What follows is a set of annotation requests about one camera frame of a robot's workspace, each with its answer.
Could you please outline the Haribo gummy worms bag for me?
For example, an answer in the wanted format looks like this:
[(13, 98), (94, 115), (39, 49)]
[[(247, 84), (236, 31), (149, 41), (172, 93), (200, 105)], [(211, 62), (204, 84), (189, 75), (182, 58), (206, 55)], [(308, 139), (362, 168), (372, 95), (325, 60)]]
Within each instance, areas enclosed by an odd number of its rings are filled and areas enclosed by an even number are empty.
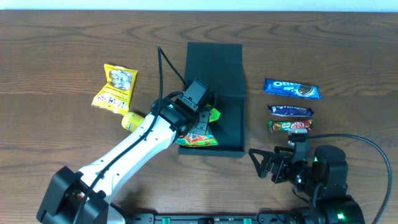
[(218, 141), (211, 132), (210, 127), (207, 127), (205, 135), (188, 133), (176, 139), (176, 143), (183, 147), (205, 147), (217, 146)]

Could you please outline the green red KitKat bar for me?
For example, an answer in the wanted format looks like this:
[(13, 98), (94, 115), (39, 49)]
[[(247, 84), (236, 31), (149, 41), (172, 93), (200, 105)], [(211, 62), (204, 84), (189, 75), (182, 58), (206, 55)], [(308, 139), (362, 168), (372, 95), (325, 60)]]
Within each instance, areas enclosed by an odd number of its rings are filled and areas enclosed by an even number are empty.
[(268, 122), (269, 131), (280, 132), (280, 131), (289, 131), (291, 129), (307, 129), (311, 130), (311, 126), (313, 124), (312, 119), (304, 120), (304, 121), (273, 121), (270, 120)]

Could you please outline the purple Dairy Milk bar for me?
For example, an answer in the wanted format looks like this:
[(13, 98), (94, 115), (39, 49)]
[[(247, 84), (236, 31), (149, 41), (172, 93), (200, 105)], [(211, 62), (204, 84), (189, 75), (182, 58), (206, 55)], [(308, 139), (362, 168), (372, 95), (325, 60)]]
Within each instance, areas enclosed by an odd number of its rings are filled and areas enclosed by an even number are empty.
[(310, 117), (314, 114), (311, 108), (285, 105), (268, 105), (270, 113), (283, 117)]

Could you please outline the dark green hinged box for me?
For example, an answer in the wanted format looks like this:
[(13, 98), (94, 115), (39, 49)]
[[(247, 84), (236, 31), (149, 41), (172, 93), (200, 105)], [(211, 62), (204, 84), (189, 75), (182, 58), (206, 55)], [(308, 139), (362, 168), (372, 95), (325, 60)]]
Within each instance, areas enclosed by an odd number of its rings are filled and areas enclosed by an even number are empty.
[(216, 93), (215, 108), (219, 120), (208, 127), (217, 146), (183, 147), (180, 155), (241, 158), (245, 155), (246, 82), (243, 69), (243, 46), (189, 42), (185, 65), (185, 80), (200, 79)]

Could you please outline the yellow cylindrical candy pack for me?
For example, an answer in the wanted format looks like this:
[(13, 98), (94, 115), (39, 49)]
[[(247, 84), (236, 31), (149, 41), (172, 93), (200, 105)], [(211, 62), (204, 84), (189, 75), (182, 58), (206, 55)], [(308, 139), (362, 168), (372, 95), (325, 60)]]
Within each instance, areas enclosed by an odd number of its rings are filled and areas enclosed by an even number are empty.
[(123, 116), (123, 119), (121, 121), (121, 125), (124, 129), (134, 132), (144, 121), (144, 117), (141, 115), (134, 113), (134, 112), (128, 112)]

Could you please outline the blue Oreo cookie pack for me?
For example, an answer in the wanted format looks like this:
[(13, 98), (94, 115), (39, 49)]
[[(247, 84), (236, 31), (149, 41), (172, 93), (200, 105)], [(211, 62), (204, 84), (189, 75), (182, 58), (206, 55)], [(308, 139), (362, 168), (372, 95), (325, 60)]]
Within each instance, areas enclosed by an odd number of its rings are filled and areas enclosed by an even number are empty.
[(318, 86), (273, 80), (269, 78), (265, 79), (264, 92), (272, 95), (305, 98), (310, 100), (320, 100), (322, 98)]

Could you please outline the yellow snack bag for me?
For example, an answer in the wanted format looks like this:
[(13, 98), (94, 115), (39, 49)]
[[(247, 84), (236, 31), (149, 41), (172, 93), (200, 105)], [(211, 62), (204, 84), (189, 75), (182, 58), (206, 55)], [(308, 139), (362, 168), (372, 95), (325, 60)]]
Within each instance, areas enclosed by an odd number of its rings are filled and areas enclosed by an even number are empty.
[(96, 94), (92, 106), (125, 115), (129, 112), (138, 70), (104, 64), (106, 84)]

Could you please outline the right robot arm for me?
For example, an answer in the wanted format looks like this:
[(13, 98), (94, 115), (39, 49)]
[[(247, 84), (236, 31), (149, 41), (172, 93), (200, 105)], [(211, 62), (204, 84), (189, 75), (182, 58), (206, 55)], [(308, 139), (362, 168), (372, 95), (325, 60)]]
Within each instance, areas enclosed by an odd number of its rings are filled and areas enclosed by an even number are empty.
[(290, 133), (290, 147), (276, 146), (274, 150), (250, 149), (257, 175), (272, 174), (275, 184), (290, 182), (293, 191), (308, 196), (306, 207), (292, 209), (284, 223), (364, 223), (363, 212), (346, 183), (348, 163), (342, 149), (324, 145), (311, 153), (307, 133)]

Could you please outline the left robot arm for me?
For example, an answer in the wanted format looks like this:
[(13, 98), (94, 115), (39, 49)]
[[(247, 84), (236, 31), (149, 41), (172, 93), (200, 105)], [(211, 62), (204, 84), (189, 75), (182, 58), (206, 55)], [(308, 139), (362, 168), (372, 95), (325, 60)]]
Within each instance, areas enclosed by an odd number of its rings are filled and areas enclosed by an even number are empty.
[(36, 218), (40, 223), (125, 223), (111, 203), (122, 186), (152, 157), (186, 135), (207, 103), (182, 95), (157, 100), (141, 125), (98, 160), (74, 172), (64, 166), (52, 177)]

